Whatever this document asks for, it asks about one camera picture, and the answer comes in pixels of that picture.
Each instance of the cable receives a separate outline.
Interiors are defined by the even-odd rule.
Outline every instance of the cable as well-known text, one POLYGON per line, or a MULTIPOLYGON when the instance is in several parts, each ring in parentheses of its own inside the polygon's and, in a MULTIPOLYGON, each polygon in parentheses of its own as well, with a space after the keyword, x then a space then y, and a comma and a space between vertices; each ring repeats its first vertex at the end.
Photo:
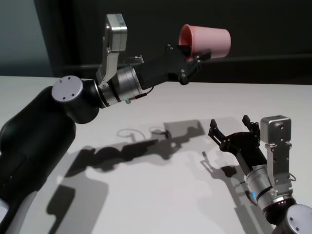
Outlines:
POLYGON ((154 86, 146 93, 146 95, 148 95, 150 92, 152 92, 153 89, 154 89, 154 86))
POLYGON ((135 97, 131 98, 130 100, 134 100, 134 99, 139 99, 139 98, 145 97, 145 96, 148 95, 153 89, 154 89, 154 86, 153 86, 148 92, 146 92, 146 93, 144 93, 144 94, 136 95, 135 97))

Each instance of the dark wall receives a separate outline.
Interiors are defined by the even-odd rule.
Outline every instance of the dark wall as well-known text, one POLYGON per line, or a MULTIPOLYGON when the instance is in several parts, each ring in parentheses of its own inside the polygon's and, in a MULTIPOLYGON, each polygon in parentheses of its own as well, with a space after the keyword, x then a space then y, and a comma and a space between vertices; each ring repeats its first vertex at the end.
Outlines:
POLYGON ((75 71, 66 67, 101 62, 101 37, 108 13, 124 16, 128 26, 126 55, 143 54, 145 59, 160 55, 165 44, 177 42, 186 23, 226 28, 232 36, 230 60, 209 63, 197 80, 242 82, 244 74, 248 78, 262 72, 255 82, 261 82, 263 76, 265 82, 270 82, 274 73, 277 82, 287 83, 297 79, 296 67, 300 68, 297 80, 305 82, 306 75, 311 74, 312 54, 307 54, 312 53, 309 0, 35 0, 35 5, 56 76, 73 72, 84 78, 94 75, 94 69, 75 71), (276 57, 273 61, 261 57, 273 55, 291 56, 276 57), (254 61, 251 65, 250 57, 260 60, 258 65, 254 61), (274 71, 274 62, 276 69, 284 72, 274 71))

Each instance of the table surface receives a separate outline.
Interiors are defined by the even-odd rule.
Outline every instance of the table surface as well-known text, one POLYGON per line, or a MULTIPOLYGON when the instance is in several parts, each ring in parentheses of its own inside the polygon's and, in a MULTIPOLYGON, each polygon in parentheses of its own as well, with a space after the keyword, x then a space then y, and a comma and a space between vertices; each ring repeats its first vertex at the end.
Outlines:
MULTIPOLYGON (((54 82, 0 77, 0 126, 54 82)), ((207 136, 209 123, 215 118, 228 135, 247 130, 245 114, 290 117, 293 195, 312 206, 311 99, 312 86, 303 85, 165 83, 130 105, 100 110, 77 125, 20 233, 270 233, 244 193, 235 157, 207 136)))

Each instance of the wire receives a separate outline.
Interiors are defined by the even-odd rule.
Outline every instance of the wire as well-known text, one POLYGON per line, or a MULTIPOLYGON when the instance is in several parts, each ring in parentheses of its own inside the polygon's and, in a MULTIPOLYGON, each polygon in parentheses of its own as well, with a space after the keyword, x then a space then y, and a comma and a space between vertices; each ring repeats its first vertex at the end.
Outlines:
POLYGON ((152 92, 153 89, 154 89, 154 86, 145 94, 149 94, 150 92, 152 92))

